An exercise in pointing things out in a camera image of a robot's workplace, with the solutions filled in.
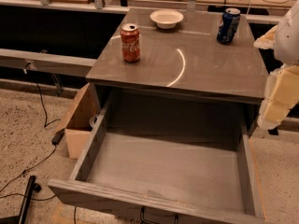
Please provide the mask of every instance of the dark blue can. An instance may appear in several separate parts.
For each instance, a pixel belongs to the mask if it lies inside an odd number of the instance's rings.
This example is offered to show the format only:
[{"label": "dark blue can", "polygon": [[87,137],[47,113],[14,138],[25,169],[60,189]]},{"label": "dark blue can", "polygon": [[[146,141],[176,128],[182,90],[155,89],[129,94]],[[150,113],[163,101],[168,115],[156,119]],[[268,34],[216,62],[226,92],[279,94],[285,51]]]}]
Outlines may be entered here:
[{"label": "dark blue can", "polygon": [[222,22],[217,34],[217,40],[222,44],[230,44],[235,36],[237,26],[240,22],[240,10],[227,8],[222,15]]}]

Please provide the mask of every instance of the white cable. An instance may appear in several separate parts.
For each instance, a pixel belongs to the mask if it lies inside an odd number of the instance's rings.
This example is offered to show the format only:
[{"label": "white cable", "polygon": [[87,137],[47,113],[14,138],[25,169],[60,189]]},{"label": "white cable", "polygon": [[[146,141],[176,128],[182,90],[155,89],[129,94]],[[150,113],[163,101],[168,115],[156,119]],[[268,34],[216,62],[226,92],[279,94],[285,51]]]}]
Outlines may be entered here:
[{"label": "white cable", "polygon": [[251,1],[249,0],[249,8],[247,9],[246,15],[249,14],[250,9],[251,9]]}]

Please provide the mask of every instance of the can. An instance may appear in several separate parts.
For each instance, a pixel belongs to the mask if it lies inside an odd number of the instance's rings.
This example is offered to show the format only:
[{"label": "can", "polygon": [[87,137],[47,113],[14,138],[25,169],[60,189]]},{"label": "can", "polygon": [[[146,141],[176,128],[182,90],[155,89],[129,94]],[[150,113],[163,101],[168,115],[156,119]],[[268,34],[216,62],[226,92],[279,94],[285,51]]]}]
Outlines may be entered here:
[{"label": "can", "polygon": [[222,14],[222,21],[217,34],[217,40],[222,44],[230,44],[240,22],[240,10],[227,8]]},{"label": "can", "polygon": [[122,55],[128,63],[140,60],[139,35],[136,24],[126,23],[121,27]]}]

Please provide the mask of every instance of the bowl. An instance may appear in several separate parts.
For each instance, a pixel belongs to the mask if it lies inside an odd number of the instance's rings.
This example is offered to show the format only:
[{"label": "bowl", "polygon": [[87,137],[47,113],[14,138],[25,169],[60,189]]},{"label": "bowl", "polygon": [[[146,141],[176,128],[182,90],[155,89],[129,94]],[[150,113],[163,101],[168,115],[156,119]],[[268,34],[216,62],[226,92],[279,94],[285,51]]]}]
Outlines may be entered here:
[{"label": "bowl", "polygon": [[175,10],[162,9],[150,14],[150,18],[162,29],[172,29],[178,22],[182,21],[184,16]]}]

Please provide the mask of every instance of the concrete floor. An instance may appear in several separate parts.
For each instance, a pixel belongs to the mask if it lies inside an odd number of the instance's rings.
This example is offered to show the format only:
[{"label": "concrete floor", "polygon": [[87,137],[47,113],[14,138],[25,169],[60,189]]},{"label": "concrete floor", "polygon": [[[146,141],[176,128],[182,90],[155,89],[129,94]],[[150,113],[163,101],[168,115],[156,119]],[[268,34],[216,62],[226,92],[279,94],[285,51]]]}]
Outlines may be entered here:
[{"label": "concrete floor", "polygon": [[[57,97],[56,90],[41,86],[49,121],[64,114],[76,90],[67,89]],[[35,83],[20,83],[0,79],[0,189],[24,169],[37,164],[54,149],[51,144],[57,123],[43,128],[45,114]],[[250,138],[254,150],[256,170],[266,220],[277,224],[295,224],[299,219],[299,122],[285,122],[279,135],[269,135],[257,129]],[[42,190],[37,199],[53,195],[47,187],[51,178],[66,180],[75,165],[68,159],[65,139],[56,152],[26,175],[8,185],[1,193],[24,193],[30,175]],[[19,214],[22,197],[0,199],[0,218]],[[49,201],[32,201],[26,223],[74,223],[74,207],[62,204],[57,198]],[[78,208],[77,223],[138,223],[118,217]]]}]

